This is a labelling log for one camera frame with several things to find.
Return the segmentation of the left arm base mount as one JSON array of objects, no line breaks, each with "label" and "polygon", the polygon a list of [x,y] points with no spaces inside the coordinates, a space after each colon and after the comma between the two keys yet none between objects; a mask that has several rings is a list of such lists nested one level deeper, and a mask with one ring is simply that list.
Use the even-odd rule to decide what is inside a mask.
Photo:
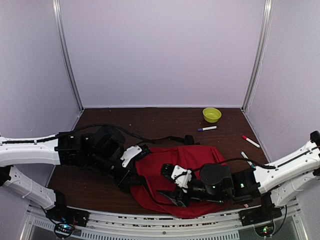
[{"label": "left arm base mount", "polygon": [[76,227],[86,227],[90,213],[86,210],[79,210],[67,206],[66,197],[60,191],[53,191],[55,194],[54,207],[44,210],[46,218],[53,224],[53,233],[59,239],[69,238]]}]

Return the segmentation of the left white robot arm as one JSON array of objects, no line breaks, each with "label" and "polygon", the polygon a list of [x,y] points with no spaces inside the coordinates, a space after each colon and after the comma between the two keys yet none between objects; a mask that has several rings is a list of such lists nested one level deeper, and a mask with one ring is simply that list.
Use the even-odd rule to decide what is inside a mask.
[{"label": "left white robot arm", "polygon": [[17,169],[20,164],[76,166],[115,179],[127,189],[135,174],[135,161],[143,152],[139,145],[125,148],[125,137],[112,126],[94,133],[60,132],[43,138],[0,139],[0,184],[39,204],[61,222],[72,218],[63,193],[46,188]]}]

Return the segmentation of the red backpack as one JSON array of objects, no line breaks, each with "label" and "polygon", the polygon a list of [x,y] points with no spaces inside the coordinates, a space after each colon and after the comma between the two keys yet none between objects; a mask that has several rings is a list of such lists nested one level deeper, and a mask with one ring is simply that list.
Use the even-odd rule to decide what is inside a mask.
[{"label": "red backpack", "polygon": [[154,147],[148,150],[146,155],[139,156],[140,154],[129,162],[126,169],[131,170],[129,190],[144,209],[171,214],[178,218],[193,219],[222,211],[229,206],[228,202],[192,200],[188,207],[181,207],[157,193],[157,190],[173,191],[176,187],[175,183],[161,176],[161,167],[164,164],[179,165],[184,169],[194,170],[204,164],[223,162],[224,157],[216,147],[198,144],[170,148]]}]

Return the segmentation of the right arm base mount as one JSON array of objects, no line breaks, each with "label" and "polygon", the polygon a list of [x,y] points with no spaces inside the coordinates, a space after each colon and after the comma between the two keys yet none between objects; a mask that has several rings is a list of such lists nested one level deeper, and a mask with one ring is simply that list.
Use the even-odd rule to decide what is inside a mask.
[{"label": "right arm base mount", "polygon": [[[282,209],[284,217],[280,226],[276,227],[275,219],[283,216]],[[282,229],[287,219],[288,206],[275,207],[271,194],[268,193],[261,197],[261,206],[241,210],[238,214],[243,227],[254,225],[255,233],[266,239],[272,238]]]}]

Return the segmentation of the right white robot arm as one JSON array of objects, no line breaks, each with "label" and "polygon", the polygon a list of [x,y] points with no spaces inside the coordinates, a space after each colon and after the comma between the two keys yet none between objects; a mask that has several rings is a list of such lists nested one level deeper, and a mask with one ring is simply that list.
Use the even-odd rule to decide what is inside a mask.
[{"label": "right white robot arm", "polygon": [[158,190],[175,206],[188,207],[191,200],[217,204],[247,204],[259,197],[267,202],[259,206],[256,216],[268,220],[276,208],[282,207],[303,191],[308,181],[320,177],[320,133],[314,131],[310,140],[297,151],[270,164],[232,173],[226,162],[206,163],[196,169],[163,164],[161,175],[176,185],[173,191]]}]

